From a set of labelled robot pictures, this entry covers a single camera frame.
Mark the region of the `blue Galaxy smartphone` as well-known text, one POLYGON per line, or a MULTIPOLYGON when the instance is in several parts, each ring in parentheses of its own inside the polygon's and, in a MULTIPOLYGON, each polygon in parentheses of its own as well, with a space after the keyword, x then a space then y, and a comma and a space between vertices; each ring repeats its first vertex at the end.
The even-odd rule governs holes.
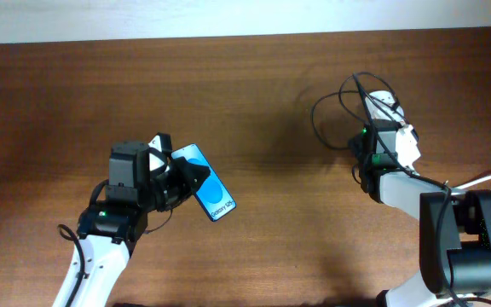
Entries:
POLYGON ((234 198, 196 144, 193 143, 184 148, 177 149, 171 154, 171 157, 173 159, 184 158, 191 164, 209 168, 210 175, 195 193, 195 198, 212 222, 218 221, 236 207, 234 198))

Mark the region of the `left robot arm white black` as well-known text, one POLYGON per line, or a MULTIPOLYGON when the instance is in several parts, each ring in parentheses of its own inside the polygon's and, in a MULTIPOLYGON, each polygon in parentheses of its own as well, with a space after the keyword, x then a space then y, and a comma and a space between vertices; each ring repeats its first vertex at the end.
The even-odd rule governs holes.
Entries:
POLYGON ((126 268, 139 239, 149 233, 152 211, 172 211, 195 194, 211 174, 208 167, 174 158, 171 145, 117 142, 108 178, 100 182, 71 230, 58 225, 74 250, 56 306, 103 306, 126 268))

